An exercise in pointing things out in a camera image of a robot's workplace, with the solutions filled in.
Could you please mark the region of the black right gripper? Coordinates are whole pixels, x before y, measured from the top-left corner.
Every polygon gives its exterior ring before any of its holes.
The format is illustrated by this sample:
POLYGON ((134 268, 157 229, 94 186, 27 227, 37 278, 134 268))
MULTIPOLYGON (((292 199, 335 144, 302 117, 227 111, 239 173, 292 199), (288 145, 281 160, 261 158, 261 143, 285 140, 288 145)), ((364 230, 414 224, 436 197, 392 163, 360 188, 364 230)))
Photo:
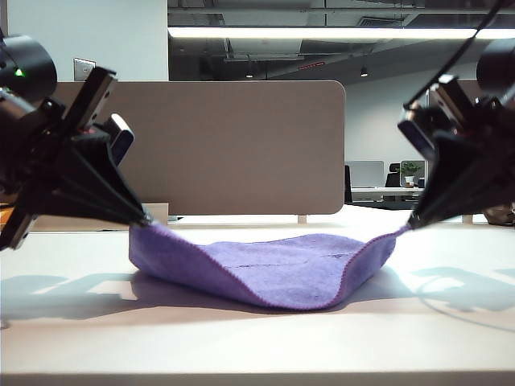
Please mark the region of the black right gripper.
POLYGON ((434 169, 409 218, 412 229, 514 201, 514 81, 480 77, 471 101, 446 76, 432 86, 444 123, 433 133, 434 169))

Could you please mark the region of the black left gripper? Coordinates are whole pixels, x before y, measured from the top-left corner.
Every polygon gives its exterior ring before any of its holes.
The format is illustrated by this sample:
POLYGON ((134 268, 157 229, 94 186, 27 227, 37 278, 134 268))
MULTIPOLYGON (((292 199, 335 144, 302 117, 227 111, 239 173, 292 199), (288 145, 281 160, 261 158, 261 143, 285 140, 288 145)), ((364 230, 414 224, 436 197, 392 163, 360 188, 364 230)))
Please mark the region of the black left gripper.
POLYGON ((19 248, 39 216, 152 220, 113 163, 109 135, 93 125, 114 81, 94 68, 70 108, 48 97, 35 109, 1 91, 1 193, 12 210, 3 249, 19 248))

